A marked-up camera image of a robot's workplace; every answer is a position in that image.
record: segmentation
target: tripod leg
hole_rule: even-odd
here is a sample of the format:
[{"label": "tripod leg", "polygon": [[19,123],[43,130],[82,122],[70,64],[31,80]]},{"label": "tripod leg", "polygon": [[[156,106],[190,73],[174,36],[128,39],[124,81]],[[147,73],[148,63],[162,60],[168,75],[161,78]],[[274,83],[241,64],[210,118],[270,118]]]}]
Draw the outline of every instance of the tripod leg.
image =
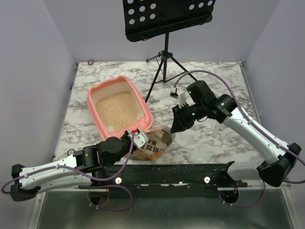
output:
[{"label": "tripod leg", "polygon": [[166,83],[166,69],[167,69],[167,60],[164,61],[164,66],[163,66],[163,83]]},{"label": "tripod leg", "polygon": [[159,52],[158,55],[155,55],[154,57],[147,59],[146,62],[154,60],[154,59],[156,59],[157,57],[160,57],[160,56],[161,56],[161,53]]},{"label": "tripod leg", "polygon": [[[186,68],[184,68],[174,57],[171,58],[179,67],[181,67],[183,70],[185,70],[186,72],[188,72],[186,70]],[[197,81],[197,79],[192,75],[192,74],[189,74],[190,77],[192,77],[195,81]]]},{"label": "tripod leg", "polygon": [[158,78],[158,75],[159,75],[159,72],[160,72],[160,70],[161,70],[161,68],[162,68],[163,63],[164,63],[164,60],[161,60],[161,63],[160,63],[159,68],[158,68],[158,70],[157,70],[157,73],[156,73],[156,75],[155,75],[155,77],[154,77],[154,79],[153,79],[152,85],[151,85],[151,87],[150,87],[150,89],[149,89],[149,92],[148,92],[148,94],[147,94],[147,97],[146,97],[146,99],[145,99],[145,102],[146,102],[146,103],[147,103],[147,101],[148,101],[149,96],[151,95],[151,92],[152,92],[152,90],[153,90],[153,86],[154,86],[154,84],[156,83],[156,80],[157,80],[157,78]]}]

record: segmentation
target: marble surface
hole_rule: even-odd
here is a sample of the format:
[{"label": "marble surface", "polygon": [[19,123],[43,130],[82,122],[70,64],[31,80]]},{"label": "marble surface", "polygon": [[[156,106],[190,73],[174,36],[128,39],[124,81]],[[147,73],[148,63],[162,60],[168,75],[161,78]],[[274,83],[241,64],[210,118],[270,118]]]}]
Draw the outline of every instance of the marble surface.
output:
[{"label": "marble surface", "polygon": [[[183,66],[191,70],[208,70],[223,77],[233,89],[243,108],[254,117],[252,103],[246,89],[238,63],[235,62],[183,62]],[[67,156],[67,150],[82,149],[102,140],[95,127],[87,107],[88,89],[100,82],[119,75],[127,76],[145,98],[156,70],[157,62],[100,62],[89,66],[80,63],[60,142],[55,160]],[[173,77],[182,72],[175,63],[168,64],[167,77]],[[228,94],[226,87],[216,78],[204,73],[195,73],[197,79],[205,80],[216,96]],[[189,76],[178,84],[187,87],[193,82]],[[170,87],[175,80],[166,84],[155,85],[148,106],[154,116],[154,124],[171,126],[173,121],[172,107],[177,101],[169,97]],[[212,137],[216,121],[206,120],[182,133],[177,133],[174,142],[156,161],[131,160],[129,164],[194,164],[194,163],[226,163],[228,161],[250,161],[260,158],[253,147],[229,128],[220,130],[217,137]]]}]

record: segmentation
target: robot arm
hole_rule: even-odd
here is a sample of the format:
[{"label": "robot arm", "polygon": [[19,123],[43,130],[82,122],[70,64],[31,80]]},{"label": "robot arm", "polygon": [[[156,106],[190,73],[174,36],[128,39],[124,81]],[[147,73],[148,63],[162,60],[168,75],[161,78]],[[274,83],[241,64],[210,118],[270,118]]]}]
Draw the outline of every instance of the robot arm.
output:
[{"label": "robot arm", "polygon": [[126,131],[120,138],[110,137],[104,142],[87,146],[74,154],[37,167],[24,167],[20,164],[12,167],[13,178],[22,176],[10,188],[10,195],[14,201],[34,198],[37,193],[52,189],[71,186],[92,186],[93,180],[79,175],[77,169],[91,177],[105,178],[104,166],[112,166],[124,157],[130,149],[132,152],[146,144],[149,140],[144,132],[136,131],[133,146],[132,134]]},{"label": "robot arm", "polygon": [[204,117],[215,119],[233,129],[264,158],[246,163],[232,163],[227,171],[229,176],[233,180],[262,179],[271,186],[280,186],[295,165],[295,158],[270,142],[252,124],[256,124],[269,137],[276,139],[280,145],[287,147],[296,155],[300,154],[301,147],[296,143],[289,145],[287,142],[278,139],[244,112],[250,120],[247,121],[232,97],[223,94],[216,98],[205,81],[194,82],[187,87],[187,91],[195,102],[191,106],[183,101],[185,100],[185,92],[179,89],[174,89],[171,92],[171,97],[178,98],[179,102],[177,106],[173,107],[174,121],[171,132],[185,131],[191,128],[196,120]]}]

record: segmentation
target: black music stand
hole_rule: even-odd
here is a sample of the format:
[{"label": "black music stand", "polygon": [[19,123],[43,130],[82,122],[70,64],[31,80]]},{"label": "black music stand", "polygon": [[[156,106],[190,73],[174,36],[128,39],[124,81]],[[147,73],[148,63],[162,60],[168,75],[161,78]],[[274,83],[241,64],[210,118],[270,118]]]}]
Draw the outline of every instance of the black music stand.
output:
[{"label": "black music stand", "polygon": [[[169,33],[203,25],[212,20],[215,0],[123,0],[125,33],[131,42],[144,41],[165,34],[164,50],[147,62],[161,57],[161,62],[145,101],[153,90],[155,83],[168,82],[187,70],[168,52]],[[184,72],[166,80],[167,60],[172,59]],[[163,79],[157,81],[163,66]]]}]

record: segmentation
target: white wall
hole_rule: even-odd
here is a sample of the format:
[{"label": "white wall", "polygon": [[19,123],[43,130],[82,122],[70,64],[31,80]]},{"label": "white wall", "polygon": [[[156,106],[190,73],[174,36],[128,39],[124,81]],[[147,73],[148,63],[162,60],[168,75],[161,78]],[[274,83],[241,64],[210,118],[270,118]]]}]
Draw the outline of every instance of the white wall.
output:
[{"label": "white wall", "polygon": [[[305,159],[305,1],[281,0],[246,62],[246,73],[262,122],[275,135],[303,149]],[[289,176],[304,180],[297,163]],[[305,185],[293,196],[305,228]]]},{"label": "white wall", "polygon": [[[212,22],[171,33],[170,51],[180,61],[245,61],[278,2],[216,0]],[[143,61],[164,48],[164,36],[136,43],[125,38],[122,0],[44,3],[78,62]]]},{"label": "white wall", "polygon": [[[75,64],[42,0],[2,0],[0,21],[2,186],[12,165],[51,161]],[[32,206],[0,193],[0,228],[27,228]]]}]

